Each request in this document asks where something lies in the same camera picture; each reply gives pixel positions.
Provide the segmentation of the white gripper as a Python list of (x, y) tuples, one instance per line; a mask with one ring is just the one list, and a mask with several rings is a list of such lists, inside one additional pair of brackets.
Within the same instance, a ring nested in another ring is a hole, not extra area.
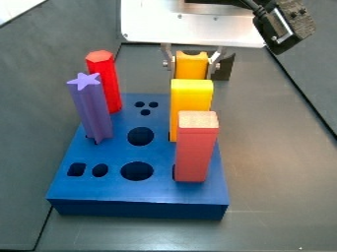
[(243, 8), (184, 0), (121, 0), (121, 34), (127, 41), (160, 44), (163, 67), (175, 77), (171, 44), (218, 46), (208, 58), (207, 78), (220, 70), (226, 48), (262, 48), (264, 41)]

